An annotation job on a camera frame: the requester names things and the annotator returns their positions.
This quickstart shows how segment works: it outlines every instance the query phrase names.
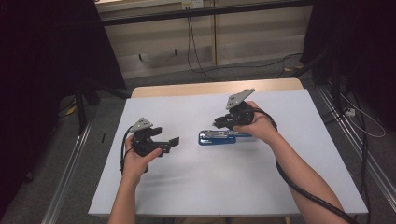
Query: black horizontal bar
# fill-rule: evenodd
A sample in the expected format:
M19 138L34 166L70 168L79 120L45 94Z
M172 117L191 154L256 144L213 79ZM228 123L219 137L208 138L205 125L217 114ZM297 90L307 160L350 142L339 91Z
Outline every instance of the black horizontal bar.
M74 24L60 24L58 28L82 28L82 27L93 27L93 26L113 26L123 25L130 23L139 23L146 21L165 21L180 18L191 18L191 17L202 17L211 15L221 15L238 12L248 11L259 11L268 9L278 9L286 7L305 7L313 5L314 0L284 0L284 1L273 1L265 3L238 5L238 6L227 6L227 7L204 7L190 10L180 10L171 12L154 13L139 16L125 16L103 19L101 21L88 21Z

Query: blue tool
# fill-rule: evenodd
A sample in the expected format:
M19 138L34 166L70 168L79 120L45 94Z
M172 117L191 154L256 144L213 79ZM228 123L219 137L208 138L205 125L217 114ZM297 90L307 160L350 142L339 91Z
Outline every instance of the blue tool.
M204 130L199 132L198 144L201 146L232 144L236 142L237 137L251 137L251 135L234 131Z

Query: hand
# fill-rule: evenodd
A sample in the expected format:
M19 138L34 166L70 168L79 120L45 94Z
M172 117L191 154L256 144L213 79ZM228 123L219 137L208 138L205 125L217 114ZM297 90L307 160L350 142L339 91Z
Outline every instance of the hand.
M125 141L125 150L132 148L133 135L130 135ZM133 181L134 185L140 182L140 176L145 173L146 167L151 161L157 158L162 153L160 148L156 148L150 152L147 156L141 157L134 152L133 149L129 150L125 154L124 169L122 178L128 178Z
M248 105L254 108L259 108L253 101L247 101ZM249 125L235 125L233 129L240 133L250 133L256 138L261 139L265 143L271 145L280 134L274 128L271 121L264 115L258 112L254 113L253 122Z

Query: white cable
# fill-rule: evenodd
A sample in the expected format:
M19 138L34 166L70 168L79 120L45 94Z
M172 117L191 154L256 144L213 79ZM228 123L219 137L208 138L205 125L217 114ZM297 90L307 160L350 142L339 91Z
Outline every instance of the white cable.
M359 127L359 125L357 125L353 120L352 120L352 118L349 116L349 120L350 120L350 122L352 123L352 124L354 124L359 130L361 130L362 132L364 132L364 133L367 133L368 135L370 135L370 136L372 136L372 137L376 137L376 138L380 138L380 137L383 137L383 136L385 136L385 134L387 133L387 132L385 132L385 129L378 123L378 122L376 122L372 117L370 117L368 114L366 114L366 113L364 113L363 111L361 111L360 109L358 109L358 107L357 106L355 106L355 105L353 105L342 93L341 93L341 96L348 102L348 103L350 103L355 109L357 109L357 110L359 110L363 115L365 115L367 118L369 118L370 120L372 120L376 125L378 125L378 127L380 127L381 129L382 129L382 135L375 135L375 134L372 134L372 133L368 133L368 132L366 132L366 131L364 131L361 127Z

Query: black curtain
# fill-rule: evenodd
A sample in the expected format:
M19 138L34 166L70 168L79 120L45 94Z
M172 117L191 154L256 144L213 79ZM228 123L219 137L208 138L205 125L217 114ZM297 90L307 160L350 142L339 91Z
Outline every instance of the black curtain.
M325 83L340 65L349 87L396 130L396 17L391 1L317 0L304 41L301 62L320 53L324 59L313 69L316 84Z
M0 0L0 217L56 127L60 101L91 78L125 88L93 0Z

